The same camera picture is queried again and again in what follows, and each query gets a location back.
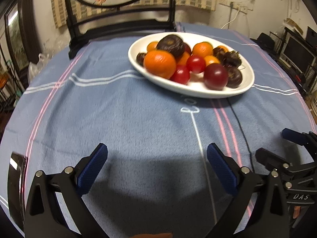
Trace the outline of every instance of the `white oval plate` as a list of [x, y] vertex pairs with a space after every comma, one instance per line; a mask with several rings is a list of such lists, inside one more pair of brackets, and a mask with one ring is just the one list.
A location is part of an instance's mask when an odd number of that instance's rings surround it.
[[152, 41], [160, 41], [163, 37], [175, 34], [180, 36], [184, 42], [189, 44], [191, 49], [194, 47], [195, 44], [200, 42], [210, 42], [213, 47], [217, 47], [220, 45], [226, 46], [229, 51], [232, 51], [233, 48], [227, 46], [226, 44], [219, 42], [215, 39], [192, 34], [192, 33], [183, 33], [183, 32], [162, 32], [162, 33], [156, 33], [151, 34], [145, 37], [142, 37], [135, 41], [129, 48], [128, 51], [128, 57], [134, 68], [140, 72], [144, 77], [146, 77], [149, 81], [174, 92], [193, 96], [193, 97], [201, 97], [201, 98], [225, 98], [225, 97], [231, 97], [235, 95], [242, 94], [246, 92], [249, 88], [252, 87], [254, 83], [254, 72], [251, 67], [251, 65], [248, 63], [248, 61], [240, 55], [240, 58], [242, 60], [242, 65], [239, 67], [239, 70], [241, 70], [242, 73], [242, 83], [239, 85], [238, 88], [229, 88], [224, 87], [223, 90], [211, 90], [208, 89], [204, 83], [203, 83], [203, 73], [200, 74], [191, 74], [191, 80], [188, 83], [188, 85], [179, 84], [167, 79], [164, 79], [162, 77], [155, 76], [149, 72], [142, 66], [140, 66], [136, 62], [136, 57], [138, 53], [146, 53], [146, 47], [147, 45]]

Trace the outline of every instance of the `table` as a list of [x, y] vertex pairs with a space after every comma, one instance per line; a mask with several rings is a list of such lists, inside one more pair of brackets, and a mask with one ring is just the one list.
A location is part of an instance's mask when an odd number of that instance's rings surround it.
[[[7, 214], [12, 151], [29, 157], [27, 196], [37, 170], [61, 172], [106, 144], [107, 162], [83, 200], [110, 237], [170, 231], [174, 237], [204, 237], [231, 200], [206, 162], [212, 142], [240, 166], [252, 168], [251, 158], [257, 173], [267, 173], [254, 158], [260, 147], [293, 164], [311, 161], [280, 132], [316, 132], [312, 115], [291, 79], [258, 45], [235, 31], [185, 23], [178, 30], [240, 51], [254, 69], [254, 86], [219, 100], [162, 89], [128, 61], [128, 49], [141, 34], [93, 41], [73, 60], [68, 49], [61, 51], [26, 89], [4, 132], [0, 204]], [[69, 227], [77, 230], [58, 198]]]

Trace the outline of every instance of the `black cable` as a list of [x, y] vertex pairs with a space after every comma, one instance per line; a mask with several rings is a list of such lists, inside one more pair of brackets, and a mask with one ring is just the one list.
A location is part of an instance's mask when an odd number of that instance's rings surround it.
[[231, 13], [232, 13], [232, 8], [233, 8], [233, 2], [230, 3], [230, 13], [229, 13], [229, 22], [231, 22]]
[[248, 141], [247, 141], [247, 138], [245, 137], [244, 131], [243, 131], [242, 126], [241, 126], [241, 123], [240, 123], [240, 121], [239, 121], [239, 119], [238, 119], [238, 117], [237, 117], [235, 111], [233, 110], [233, 107], [232, 107], [232, 105], [231, 105], [231, 103], [230, 103], [230, 101], [229, 101], [228, 98], [227, 98], [227, 101], [228, 101], [228, 104], [230, 105], [230, 108], [231, 108], [231, 110], [232, 110], [232, 112], [233, 112], [233, 114], [234, 114], [234, 116], [235, 116], [235, 118], [237, 119], [237, 122], [238, 122], [238, 124], [239, 124], [239, 128], [240, 128], [240, 130], [241, 130], [241, 132], [242, 132], [243, 138], [244, 138], [244, 140], [245, 140], [245, 144], [247, 145], [247, 149], [248, 149], [248, 152], [249, 152], [251, 168], [252, 168], [253, 173], [255, 173], [254, 165], [253, 165], [253, 161], [252, 161], [252, 153], [251, 153], [251, 149], [250, 149], [249, 143], [248, 143]]

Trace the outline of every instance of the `purple tomato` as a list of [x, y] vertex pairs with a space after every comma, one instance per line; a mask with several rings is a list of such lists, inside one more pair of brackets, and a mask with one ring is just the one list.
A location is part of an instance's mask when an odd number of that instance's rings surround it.
[[206, 67], [203, 80], [207, 88], [221, 90], [228, 83], [228, 71], [221, 64], [212, 63]]
[[185, 52], [189, 53], [191, 55], [191, 47], [184, 42]]

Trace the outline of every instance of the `computer screen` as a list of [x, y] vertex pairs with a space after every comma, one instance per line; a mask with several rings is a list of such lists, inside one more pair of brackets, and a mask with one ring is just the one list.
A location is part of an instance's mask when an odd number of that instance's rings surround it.
[[291, 60], [303, 73], [306, 72], [308, 65], [313, 63], [314, 56], [296, 39], [289, 38], [284, 50], [289, 60]]
[[317, 46], [317, 33], [312, 30], [310, 27], [307, 28], [306, 41], [312, 46]]

